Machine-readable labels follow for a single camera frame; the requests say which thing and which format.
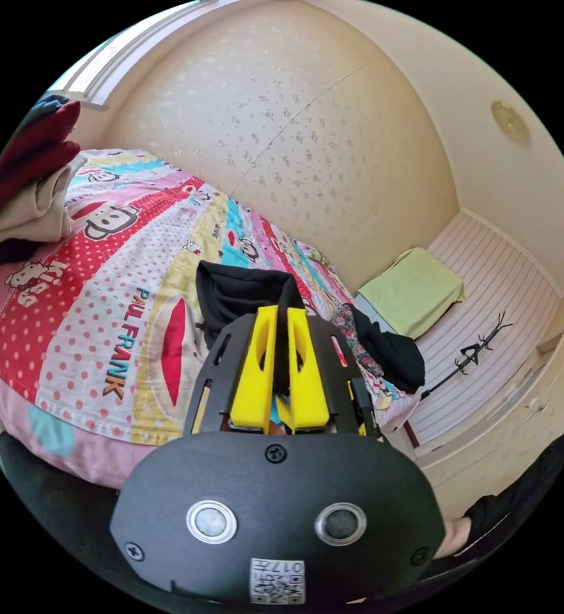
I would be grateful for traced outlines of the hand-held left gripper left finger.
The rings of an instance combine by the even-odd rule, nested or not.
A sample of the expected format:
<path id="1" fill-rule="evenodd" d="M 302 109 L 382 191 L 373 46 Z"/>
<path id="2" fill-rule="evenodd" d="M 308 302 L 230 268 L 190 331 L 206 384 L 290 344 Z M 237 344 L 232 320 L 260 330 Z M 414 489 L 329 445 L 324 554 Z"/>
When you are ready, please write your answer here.
<path id="1" fill-rule="evenodd" d="M 232 424 L 270 423 L 277 324 L 276 305 L 255 315 L 231 405 Z"/>

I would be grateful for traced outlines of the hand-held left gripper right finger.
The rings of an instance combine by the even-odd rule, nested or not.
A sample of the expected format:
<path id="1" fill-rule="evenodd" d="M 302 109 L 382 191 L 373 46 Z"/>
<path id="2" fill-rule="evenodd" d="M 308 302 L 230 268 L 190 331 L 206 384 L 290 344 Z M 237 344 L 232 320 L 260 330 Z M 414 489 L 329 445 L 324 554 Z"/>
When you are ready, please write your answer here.
<path id="1" fill-rule="evenodd" d="M 329 421 L 316 351 L 305 310 L 287 310 L 290 409 L 292 430 L 323 430 Z"/>

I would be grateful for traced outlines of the person's left hand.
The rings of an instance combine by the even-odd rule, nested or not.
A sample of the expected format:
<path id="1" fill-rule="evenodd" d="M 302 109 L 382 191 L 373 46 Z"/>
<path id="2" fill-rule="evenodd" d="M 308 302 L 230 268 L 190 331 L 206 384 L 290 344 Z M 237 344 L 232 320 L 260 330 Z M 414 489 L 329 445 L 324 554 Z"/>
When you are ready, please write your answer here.
<path id="1" fill-rule="evenodd" d="M 471 519 L 467 516 L 444 521 L 444 538 L 434 560 L 456 555 L 466 547 L 471 531 Z"/>

